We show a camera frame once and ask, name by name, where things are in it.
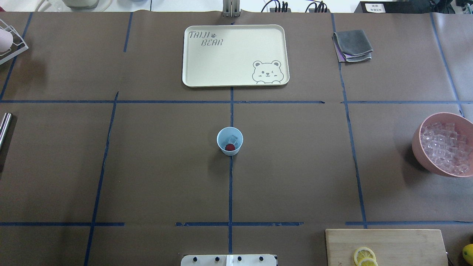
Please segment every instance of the folded cloth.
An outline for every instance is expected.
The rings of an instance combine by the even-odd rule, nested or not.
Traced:
[[[359,62],[371,59],[373,47],[363,30],[334,32],[332,39],[338,62]]]

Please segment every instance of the bear face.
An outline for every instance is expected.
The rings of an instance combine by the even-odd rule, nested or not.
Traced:
[[[281,62],[274,60],[271,63],[255,61],[253,63],[253,80],[256,84],[281,84],[284,75],[281,72]]]

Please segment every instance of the red berry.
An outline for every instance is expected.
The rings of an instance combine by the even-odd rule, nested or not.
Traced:
[[[227,144],[225,146],[225,150],[226,151],[234,151],[235,150],[235,146],[233,144]]]

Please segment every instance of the lemon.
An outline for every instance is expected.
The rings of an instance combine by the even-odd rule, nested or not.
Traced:
[[[468,264],[473,265],[473,244],[466,245],[462,251],[463,258]]]
[[[378,266],[378,263],[374,259],[366,257],[359,261],[357,266]]]
[[[367,247],[360,247],[353,254],[353,261],[355,261],[355,265],[358,265],[358,262],[364,258],[372,258],[374,261],[376,261],[375,253],[372,250]]]

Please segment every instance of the lemon slice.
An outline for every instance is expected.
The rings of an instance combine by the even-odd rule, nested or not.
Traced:
[[[378,266],[378,263],[374,259],[366,257],[359,261],[357,266]]]
[[[367,247],[360,247],[353,254],[353,261],[355,262],[355,265],[358,265],[358,262],[364,258],[372,258],[374,261],[376,261],[375,253],[372,250]]]

